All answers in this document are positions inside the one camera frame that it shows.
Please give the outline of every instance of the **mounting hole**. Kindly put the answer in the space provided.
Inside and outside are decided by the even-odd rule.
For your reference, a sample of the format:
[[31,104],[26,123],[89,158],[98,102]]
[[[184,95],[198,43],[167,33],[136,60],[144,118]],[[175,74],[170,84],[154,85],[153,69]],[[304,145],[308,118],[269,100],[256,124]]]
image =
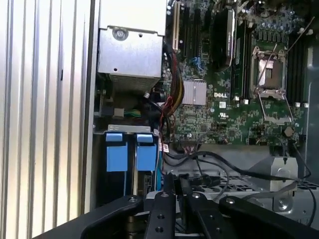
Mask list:
[[157,228],[155,228],[155,231],[157,233],[162,233],[164,231],[164,229],[162,227],[157,227]]

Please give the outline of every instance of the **cpu socket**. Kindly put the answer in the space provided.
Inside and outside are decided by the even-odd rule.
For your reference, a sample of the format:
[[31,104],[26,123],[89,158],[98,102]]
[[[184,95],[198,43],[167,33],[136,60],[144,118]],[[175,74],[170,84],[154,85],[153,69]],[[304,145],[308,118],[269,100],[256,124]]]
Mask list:
[[[283,49],[267,51],[256,46],[251,62],[251,94],[252,98],[260,100],[264,120],[276,124],[292,122],[293,115],[286,97],[286,57]],[[282,102],[287,105],[288,114],[274,117],[272,112],[266,112],[267,107],[265,107],[263,101],[267,100],[274,100],[277,103]]]

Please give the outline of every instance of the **heatsink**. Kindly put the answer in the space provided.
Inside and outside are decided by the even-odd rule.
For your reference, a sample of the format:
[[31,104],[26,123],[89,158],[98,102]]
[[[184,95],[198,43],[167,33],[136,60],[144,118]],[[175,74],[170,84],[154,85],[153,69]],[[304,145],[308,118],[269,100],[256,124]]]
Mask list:
[[207,83],[202,80],[184,81],[184,105],[206,105]]

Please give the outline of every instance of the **aluminum panel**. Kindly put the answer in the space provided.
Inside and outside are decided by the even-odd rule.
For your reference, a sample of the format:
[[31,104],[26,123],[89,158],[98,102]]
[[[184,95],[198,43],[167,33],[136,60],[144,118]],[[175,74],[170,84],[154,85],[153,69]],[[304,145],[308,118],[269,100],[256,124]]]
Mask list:
[[32,238],[81,212],[91,1],[0,5],[0,238]]

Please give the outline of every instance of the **blue latch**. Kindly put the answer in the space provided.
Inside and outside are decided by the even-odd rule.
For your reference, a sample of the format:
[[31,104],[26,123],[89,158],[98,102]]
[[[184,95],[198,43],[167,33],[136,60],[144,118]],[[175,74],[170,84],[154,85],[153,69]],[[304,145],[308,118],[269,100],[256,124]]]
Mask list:
[[123,142],[122,133],[106,134],[106,171],[123,172],[128,170],[128,143]]
[[152,134],[137,134],[137,163],[138,171],[154,171],[156,166],[157,146]]

